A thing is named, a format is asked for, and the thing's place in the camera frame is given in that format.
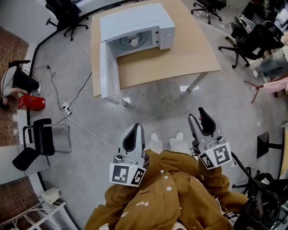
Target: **gray floor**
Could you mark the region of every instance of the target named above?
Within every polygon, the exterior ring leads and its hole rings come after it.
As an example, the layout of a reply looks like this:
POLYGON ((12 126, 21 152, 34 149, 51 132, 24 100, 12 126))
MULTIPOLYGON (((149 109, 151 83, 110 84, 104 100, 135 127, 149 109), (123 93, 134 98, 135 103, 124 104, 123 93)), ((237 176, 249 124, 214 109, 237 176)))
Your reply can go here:
MULTIPOLYGON (((188 8, 192 7, 192 1, 183 2, 188 8)), ((225 11, 220 11, 220 15, 223 16, 223 22, 211 16, 212 26, 207 25, 204 13, 194 15, 222 68, 222 71, 208 74, 197 90, 180 90, 190 85, 196 75, 143 84, 122 90, 123 97, 130 100, 130 104, 123 107, 93 97, 90 87, 73 102, 70 118, 116 147, 125 129, 139 122, 144 127, 146 140, 151 133, 156 132, 168 149, 169 138, 178 131, 182 131, 185 139, 191 143, 188 114, 198 114, 198 107, 202 106, 218 116, 226 140, 244 165, 254 166, 276 177, 280 151, 270 150, 265 156, 256 159, 256 138, 264 131, 269 131, 270 140, 281 143, 280 125, 288 118, 286 99, 260 92, 254 104, 251 104, 254 93, 243 80, 261 84, 261 79, 253 78, 252 71, 245 67, 241 58, 238 67, 232 69, 235 54, 217 49, 218 45, 230 46, 224 39, 224 33, 231 33, 231 28, 225 29, 224 25, 233 16, 225 11)), ((69 51, 67 45, 69 49, 87 49, 90 52, 90 29, 77 29, 73 42, 64 38, 62 33, 57 34, 41 46, 35 63, 35 67, 48 64, 52 72, 56 72, 54 83, 59 99, 64 102, 75 97, 91 72, 87 54, 84 51, 69 51)), ((31 120, 50 117, 52 123, 56 123, 65 115, 55 106, 57 97, 50 73, 47 69, 36 69, 34 73, 42 82, 46 108, 32 112, 31 120)), ((70 125, 72 153, 55 155, 51 159, 51 168, 41 174, 48 187, 61 189, 71 214, 83 228, 93 209, 104 203, 104 193, 111 185, 108 181, 109 163, 113 160, 115 150, 72 121, 65 119, 62 123, 70 125)), ((245 182, 246 177, 239 168, 224 168, 223 172, 229 176, 231 184, 245 182)))

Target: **person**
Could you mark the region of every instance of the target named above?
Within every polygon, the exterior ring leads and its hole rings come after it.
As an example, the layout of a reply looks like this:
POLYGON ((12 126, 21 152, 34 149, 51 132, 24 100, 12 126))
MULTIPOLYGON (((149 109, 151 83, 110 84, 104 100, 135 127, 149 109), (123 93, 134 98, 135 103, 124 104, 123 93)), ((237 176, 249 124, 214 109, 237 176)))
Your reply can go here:
POLYGON ((3 75, 1 81, 2 97, 0 99, 0 108, 8 110, 9 98, 18 99, 18 93, 27 94, 36 90, 38 95, 41 93, 41 83, 29 77, 18 66, 10 67, 3 75))
POLYGON ((151 135, 144 149, 149 168, 139 187, 111 186, 85 230, 233 229, 225 214, 239 213, 248 198, 229 191, 221 167, 207 170, 192 157, 183 133, 169 143, 171 150, 163 150, 157 134, 151 135))
POLYGON ((265 83, 271 78, 278 78, 288 73, 288 33, 281 37, 284 45, 282 49, 263 59, 263 61, 253 71, 253 76, 257 78, 262 75, 265 83))

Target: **white wall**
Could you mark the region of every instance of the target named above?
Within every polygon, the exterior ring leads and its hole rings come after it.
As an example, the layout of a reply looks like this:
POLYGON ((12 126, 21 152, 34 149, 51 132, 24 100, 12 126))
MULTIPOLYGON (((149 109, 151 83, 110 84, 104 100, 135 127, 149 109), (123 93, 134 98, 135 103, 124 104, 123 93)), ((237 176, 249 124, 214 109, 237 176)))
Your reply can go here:
POLYGON ((45 25, 48 18, 57 24, 37 0, 0 0, 0 26, 29 44, 38 45, 56 31, 56 27, 45 25))

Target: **microwave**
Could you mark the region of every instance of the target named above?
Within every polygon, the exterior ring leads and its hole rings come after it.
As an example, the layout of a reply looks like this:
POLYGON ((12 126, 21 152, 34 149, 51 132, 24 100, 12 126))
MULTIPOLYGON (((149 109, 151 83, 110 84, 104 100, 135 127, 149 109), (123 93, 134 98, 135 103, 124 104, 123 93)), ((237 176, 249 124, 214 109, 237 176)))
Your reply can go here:
POLYGON ((121 104, 117 58, 173 45, 175 25, 160 3, 112 13, 100 18, 100 82, 102 98, 121 104))

